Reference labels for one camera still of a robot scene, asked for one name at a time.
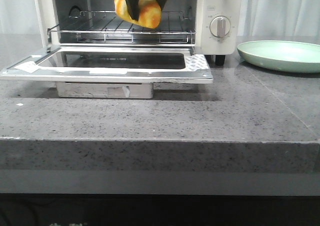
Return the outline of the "white background curtain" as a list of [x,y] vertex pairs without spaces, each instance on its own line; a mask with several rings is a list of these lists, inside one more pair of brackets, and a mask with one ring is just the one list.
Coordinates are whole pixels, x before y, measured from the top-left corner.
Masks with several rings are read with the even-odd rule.
[[[40,34],[35,0],[0,0],[2,34]],[[239,36],[320,36],[320,0],[242,0]]]

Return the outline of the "white glass oven door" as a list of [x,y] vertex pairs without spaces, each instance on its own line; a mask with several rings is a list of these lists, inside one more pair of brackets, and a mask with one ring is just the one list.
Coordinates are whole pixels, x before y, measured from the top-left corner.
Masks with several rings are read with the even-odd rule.
[[153,96],[156,83],[210,84],[204,55],[192,48],[55,45],[1,70],[3,80],[55,82],[60,97]]

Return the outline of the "light green round plate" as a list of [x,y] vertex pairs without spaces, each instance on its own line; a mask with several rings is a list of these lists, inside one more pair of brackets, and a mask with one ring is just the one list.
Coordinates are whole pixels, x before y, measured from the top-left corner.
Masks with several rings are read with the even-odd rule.
[[288,73],[319,73],[320,46],[294,41],[250,41],[237,46],[248,63],[269,70]]

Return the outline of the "white Toshiba toaster oven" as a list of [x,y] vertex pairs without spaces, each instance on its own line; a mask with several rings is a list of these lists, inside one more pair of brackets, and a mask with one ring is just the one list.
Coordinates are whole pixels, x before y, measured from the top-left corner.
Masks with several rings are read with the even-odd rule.
[[[61,44],[57,40],[49,42],[48,29],[62,22],[68,16],[80,11],[113,11],[114,0],[35,0],[42,44],[50,49]],[[215,60],[219,66],[225,62],[226,55],[232,54],[236,47],[236,36],[240,18],[241,0],[167,0],[161,12],[183,12],[186,18],[194,20],[195,43],[192,45],[163,44],[104,44],[73,43],[72,45],[103,45],[129,47],[170,47],[192,48],[195,53],[203,54],[209,60]],[[212,20],[218,16],[230,21],[230,32],[224,38],[217,38],[210,32]]]

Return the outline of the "orange striped croissant bread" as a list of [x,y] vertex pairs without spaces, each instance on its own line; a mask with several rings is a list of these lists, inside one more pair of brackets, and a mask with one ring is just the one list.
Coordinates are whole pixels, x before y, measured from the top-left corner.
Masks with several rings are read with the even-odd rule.
[[127,9],[125,0],[114,0],[114,9],[121,19],[149,29],[158,27],[162,10],[156,0],[139,0],[139,20],[133,20]]

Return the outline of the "lower beige timer knob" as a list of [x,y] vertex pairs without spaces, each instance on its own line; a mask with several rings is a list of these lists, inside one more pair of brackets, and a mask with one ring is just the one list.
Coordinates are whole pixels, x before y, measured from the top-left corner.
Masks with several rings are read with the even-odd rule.
[[224,38],[230,32],[231,23],[227,17],[218,16],[212,20],[209,29],[213,36]]

